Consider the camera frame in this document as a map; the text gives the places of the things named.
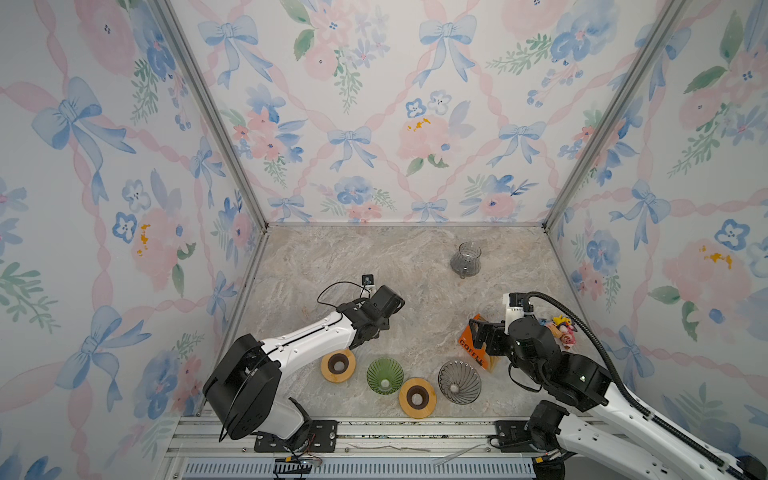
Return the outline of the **green glass dripper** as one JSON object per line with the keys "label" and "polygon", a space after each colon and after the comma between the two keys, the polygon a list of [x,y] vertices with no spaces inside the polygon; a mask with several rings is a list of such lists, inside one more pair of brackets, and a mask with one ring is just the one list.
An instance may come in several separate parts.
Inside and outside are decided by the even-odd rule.
{"label": "green glass dripper", "polygon": [[401,365],[391,358],[374,360],[366,371],[369,388],[379,395],[396,393],[404,383],[404,371]]}

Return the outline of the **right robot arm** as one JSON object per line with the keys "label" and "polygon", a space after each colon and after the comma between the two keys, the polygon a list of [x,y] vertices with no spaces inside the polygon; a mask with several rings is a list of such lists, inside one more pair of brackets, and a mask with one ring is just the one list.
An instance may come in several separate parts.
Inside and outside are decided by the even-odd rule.
{"label": "right robot arm", "polygon": [[635,479],[764,479],[766,466],[696,438],[642,403],[614,367],[562,350],[532,315],[510,323],[472,319],[472,343],[524,372],[540,401],[524,427],[496,434],[500,448],[529,445],[544,464],[581,455]]}

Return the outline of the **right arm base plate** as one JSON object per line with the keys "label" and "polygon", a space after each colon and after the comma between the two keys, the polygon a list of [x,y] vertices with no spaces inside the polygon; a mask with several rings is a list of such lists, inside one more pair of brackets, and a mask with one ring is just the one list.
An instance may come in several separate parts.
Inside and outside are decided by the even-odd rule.
{"label": "right arm base plate", "polygon": [[527,430],[526,420],[497,420],[493,423],[495,433],[490,438],[493,448],[502,453],[534,453],[532,437]]}

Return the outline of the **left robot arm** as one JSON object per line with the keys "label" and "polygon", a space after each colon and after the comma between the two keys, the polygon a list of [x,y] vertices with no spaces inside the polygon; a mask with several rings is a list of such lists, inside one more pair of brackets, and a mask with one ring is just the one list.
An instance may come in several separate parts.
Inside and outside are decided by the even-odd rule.
{"label": "left robot arm", "polygon": [[286,451],[306,449],[313,420],[295,399],[278,397],[281,381],[328,354],[377,338],[404,305],[401,296],[383,285],[332,306],[328,315],[294,332],[236,339],[203,387],[206,402],[221,422],[219,439],[257,434]]}

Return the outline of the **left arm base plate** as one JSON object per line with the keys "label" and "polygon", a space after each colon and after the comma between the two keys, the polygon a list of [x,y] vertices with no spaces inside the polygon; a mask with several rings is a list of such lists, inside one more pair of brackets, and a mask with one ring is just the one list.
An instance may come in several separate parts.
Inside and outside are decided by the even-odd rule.
{"label": "left arm base plate", "polygon": [[339,422],[336,420],[310,420],[287,440],[280,439],[274,434],[258,432],[254,451],[294,455],[307,452],[334,453],[338,440],[338,427]]}

